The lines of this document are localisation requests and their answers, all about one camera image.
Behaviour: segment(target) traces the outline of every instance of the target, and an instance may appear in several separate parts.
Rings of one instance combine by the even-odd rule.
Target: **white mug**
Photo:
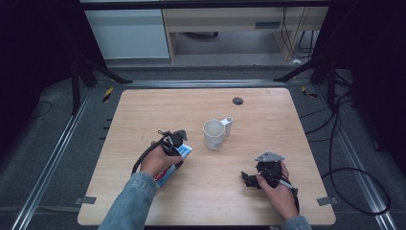
[[[218,150],[224,142],[224,136],[230,135],[233,118],[228,117],[222,121],[209,120],[203,126],[204,144],[209,150]]]

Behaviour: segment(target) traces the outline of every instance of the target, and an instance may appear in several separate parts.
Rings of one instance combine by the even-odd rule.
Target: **aluminum rail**
[[[284,87],[286,82],[269,80],[135,80],[118,87],[126,88],[239,88],[239,87]]]
[[[34,215],[36,208],[38,207],[39,201],[45,193],[45,190],[48,187],[49,182],[51,181],[52,176],[56,170],[56,167],[65,151],[69,141],[72,137],[73,132],[79,122],[81,115],[83,114],[84,108],[87,105],[88,98],[92,92],[92,88],[85,88],[85,91],[82,96],[82,105],[79,108],[79,111],[72,115],[65,129],[63,130],[56,147],[54,148],[53,153],[51,154],[50,159],[47,162],[44,170],[42,171],[41,176],[36,181],[36,184],[33,190],[30,193],[30,196],[24,203],[24,206],[19,211],[17,217],[12,224],[12,230],[26,229],[30,223],[31,218]]]
[[[352,4],[354,0],[175,0],[147,2],[56,3],[55,8],[82,11],[157,10],[157,9],[210,9],[210,8],[283,8],[332,7]]]

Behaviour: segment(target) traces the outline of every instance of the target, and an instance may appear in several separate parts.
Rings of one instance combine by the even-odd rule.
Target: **black cable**
[[[134,167],[132,168],[132,172],[131,174],[134,174],[135,172],[137,172],[138,167],[141,165],[141,162],[143,162],[143,160],[146,158],[146,156],[156,147],[158,147],[159,145],[162,145],[162,143],[164,142],[164,139],[167,138],[169,136],[168,132],[162,132],[162,131],[158,131],[161,134],[163,134],[164,136],[157,142],[153,143],[152,145],[150,145],[148,147],[148,149],[146,149],[143,154],[141,154],[140,158],[138,158],[137,162],[135,163]]]
[[[313,34],[314,34],[314,31],[311,32],[310,46],[308,48],[304,48],[304,47],[301,46],[301,44],[302,44],[302,41],[304,40],[304,37],[305,37],[305,31],[302,32],[301,38],[299,39],[299,45],[298,45],[299,51],[301,51],[302,53],[306,53],[306,54],[313,53],[313,50],[314,50],[314,48],[313,48]]]
[[[304,117],[307,117],[307,116],[310,116],[310,115],[316,114],[316,113],[321,112],[321,111],[323,111],[323,110],[325,110],[325,109],[327,109],[327,107],[321,108],[321,109],[316,110],[316,111],[311,112],[311,113],[307,113],[307,114],[305,114],[305,115],[300,116],[299,118],[304,118]]]
[[[42,117],[42,116],[44,116],[45,114],[49,113],[49,112],[51,111],[52,107],[53,107],[52,103],[47,102],[47,101],[41,101],[41,102],[39,102],[38,104],[48,104],[50,107],[49,107],[48,110],[45,111],[44,113],[39,114],[39,115],[31,116],[30,118],[39,118],[39,117]]]
[[[295,200],[296,209],[298,210],[298,213],[300,213],[301,208],[300,208],[300,203],[299,203],[299,198],[298,198],[298,189],[292,186],[292,183],[289,181],[287,176],[285,174],[283,174],[283,172],[281,172],[281,174],[279,174],[279,173],[269,170],[269,169],[261,169],[260,172],[262,172],[262,171],[265,171],[265,172],[269,173],[270,175],[274,176],[275,178],[272,178],[272,180],[277,180],[277,181],[282,180],[291,186],[291,188],[289,188],[289,189],[292,192],[293,199]]]
[[[348,96],[349,94],[350,94],[350,93],[344,94],[344,95],[342,96],[342,98]],[[347,102],[350,102],[350,101],[352,101],[352,100],[348,100],[348,101],[345,101],[345,102],[343,102],[343,103],[338,102],[338,104],[341,105],[341,104],[344,104],[344,103],[347,103]],[[322,129],[323,127],[325,127],[326,125],[328,125],[329,121],[331,121],[331,119],[334,117],[335,114],[336,114],[336,112],[332,111],[332,113],[331,113],[331,115],[330,115],[330,117],[328,118],[327,121],[325,121],[321,126],[316,127],[316,128],[314,128],[314,129],[312,129],[312,130],[310,130],[310,131],[307,131],[305,134],[307,135],[307,134],[310,134],[310,133],[313,133],[313,132],[315,132],[315,131],[318,131],[318,130]]]
[[[340,132],[340,130],[341,130],[341,123],[340,123],[340,126],[337,128],[337,131],[334,133],[333,138],[337,136],[337,134]],[[307,141],[307,142],[308,143],[325,142],[325,141],[329,141],[330,139],[331,138],[327,138],[327,139],[323,139],[323,140],[312,140],[312,141]]]
[[[292,56],[292,57],[294,57],[294,58],[297,58],[297,59],[307,58],[307,57],[302,57],[302,56],[298,56],[298,55],[295,54],[294,49],[293,49],[293,46],[292,46],[292,42],[290,41],[289,33],[288,33],[288,31],[287,31],[285,19],[286,19],[286,7],[283,7],[282,26],[281,26],[281,37],[282,37],[282,41],[283,41],[284,45],[285,45],[286,48],[287,48],[287,51],[289,52],[289,55]],[[286,32],[286,36],[287,36],[287,39],[288,39],[289,43],[286,43],[286,40],[285,40],[284,37],[283,37],[283,28],[284,28],[284,30],[285,30],[285,32]]]
[[[337,126],[337,124],[338,124],[338,120],[339,120],[339,108],[340,108],[340,105],[341,105],[341,104],[340,104],[340,101],[341,101],[344,97],[346,97],[347,95],[348,95],[348,93],[345,94],[345,95],[343,95],[342,97],[340,97],[340,99],[338,100],[337,104],[335,105],[335,111],[336,111],[336,113],[337,113],[337,116],[336,116],[336,118],[335,118],[334,125],[333,125],[333,128],[332,128],[332,130],[331,130],[331,134],[330,134],[330,140],[329,140],[329,147],[328,147],[328,172],[325,173],[325,174],[323,174],[323,175],[322,175],[322,178],[323,178],[323,177],[326,177],[327,175],[329,175],[329,178],[330,178],[330,181],[331,181],[331,184],[332,184],[332,186],[333,186],[334,191],[337,193],[338,196],[340,196],[340,197],[341,197],[350,207],[352,207],[353,209],[359,211],[360,213],[369,215],[369,216],[382,215],[382,214],[386,213],[386,212],[391,208],[392,201],[391,201],[391,198],[390,198],[389,194],[386,192],[384,186],[379,182],[378,179],[376,179],[375,177],[373,177],[370,173],[365,172],[365,171],[362,171],[362,170],[359,170],[359,169],[356,169],[356,168],[345,167],[345,168],[339,168],[339,169],[336,169],[336,170],[333,170],[333,169],[332,169],[332,140],[333,140],[333,135],[334,135],[334,129],[336,128],[336,126]],[[363,174],[365,174],[365,175],[368,175],[368,176],[380,187],[380,189],[381,189],[381,190],[383,191],[383,193],[385,194],[385,197],[386,197],[386,199],[387,199],[386,208],[385,208],[384,210],[382,210],[382,211],[379,211],[379,212],[370,212],[370,211],[363,210],[363,209],[359,208],[358,206],[354,205],[353,203],[349,202],[349,201],[338,191],[338,188],[337,188],[337,186],[336,186],[336,184],[335,184],[335,182],[334,182],[333,174],[334,174],[334,173],[337,173],[337,172],[340,172],[340,171],[357,171],[357,172],[359,172],[359,173],[363,173]]]

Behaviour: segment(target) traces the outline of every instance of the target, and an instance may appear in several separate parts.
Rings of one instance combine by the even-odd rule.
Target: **metal frame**
[[[352,3],[353,0],[174,0],[148,2],[104,2],[54,4],[58,8],[70,8],[82,11],[111,10],[159,10],[159,9],[202,9],[202,8],[281,8],[281,7],[331,7]]]
[[[135,80],[122,84],[129,88],[244,88],[244,87],[284,87],[287,82],[269,80]]]

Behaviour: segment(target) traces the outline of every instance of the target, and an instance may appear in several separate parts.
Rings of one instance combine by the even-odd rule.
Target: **person's left hand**
[[[141,162],[140,172],[150,174],[154,177],[156,174],[166,170],[169,166],[177,164],[182,160],[182,156],[166,155],[162,146],[159,145]]]

